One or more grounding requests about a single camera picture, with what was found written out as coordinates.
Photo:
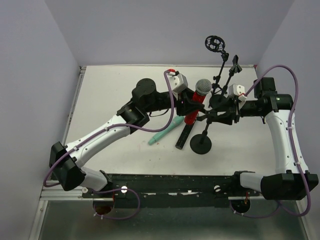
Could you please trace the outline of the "red glitter microphone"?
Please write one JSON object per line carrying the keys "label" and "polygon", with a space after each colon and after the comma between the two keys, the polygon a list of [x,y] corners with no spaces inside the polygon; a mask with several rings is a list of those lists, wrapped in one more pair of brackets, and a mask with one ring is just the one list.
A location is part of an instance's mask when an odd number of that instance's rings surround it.
{"label": "red glitter microphone", "polygon": [[[192,101],[197,104],[202,104],[206,98],[206,95],[211,91],[212,84],[208,79],[200,79],[195,84],[195,92],[192,96]],[[187,114],[184,118],[184,122],[186,125],[192,125],[196,121],[197,114],[200,109],[196,109],[191,113]]]}

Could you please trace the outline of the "black round-base mic stand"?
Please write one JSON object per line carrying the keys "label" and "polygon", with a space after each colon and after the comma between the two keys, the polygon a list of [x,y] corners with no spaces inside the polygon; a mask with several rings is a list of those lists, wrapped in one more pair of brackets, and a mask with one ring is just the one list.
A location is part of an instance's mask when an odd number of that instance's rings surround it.
{"label": "black round-base mic stand", "polygon": [[201,134],[196,134],[191,138],[189,144],[191,150],[199,155],[207,154],[212,148],[211,139],[208,137],[208,129],[212,123],[207,122],[207,117],[209,116],[204,114],[196,118],[199,122],[206,120],[206,126]]}

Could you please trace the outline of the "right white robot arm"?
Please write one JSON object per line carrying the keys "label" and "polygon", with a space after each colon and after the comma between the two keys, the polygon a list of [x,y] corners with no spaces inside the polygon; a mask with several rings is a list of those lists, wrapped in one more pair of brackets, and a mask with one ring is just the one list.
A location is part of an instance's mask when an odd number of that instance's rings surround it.
{"label": "right white robot arm", "polygon": [[307,190],[319,183],[317,174],[311,174],[302,156],[294,116],[293,98],[276,90],[272,77],[263,77],[254,87],[254,100],[244,99],[243,87],[233,84],[229,95],[213,94],[211,110],[206,112],[211,122],[232,125],[240,118],[260,117],[269,127],[275,153],[275,174],[264,176],[251,171],[237,171],[239,185],[255,190],[266,200],[302,200]]}

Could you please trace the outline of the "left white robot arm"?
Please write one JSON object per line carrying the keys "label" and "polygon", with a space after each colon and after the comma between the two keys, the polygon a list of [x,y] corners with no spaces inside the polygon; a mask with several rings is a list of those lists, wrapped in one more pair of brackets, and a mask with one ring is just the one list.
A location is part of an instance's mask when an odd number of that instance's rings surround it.
{"label": "left white robot arm", "polygon": [[[106,189],[111,181],[107,174],[85,167],[93,156],[137,130],[158,133],[169,127],[174,115],[187,116],[204,108],[204,104],[193,99],[194,91],[189,88],[177,96],[171,88],[158,92],[156,83],[150,78],[139,80],[131,94],[130,101],[102,126],[76,141],[66,145],[57,142],[51,147],[48,173],[57,179],[64,191],[76,187],[94,191]],[[166,125],[155,130],[145,128],[150,120],[148,114],[161,110],[170,110]]]}

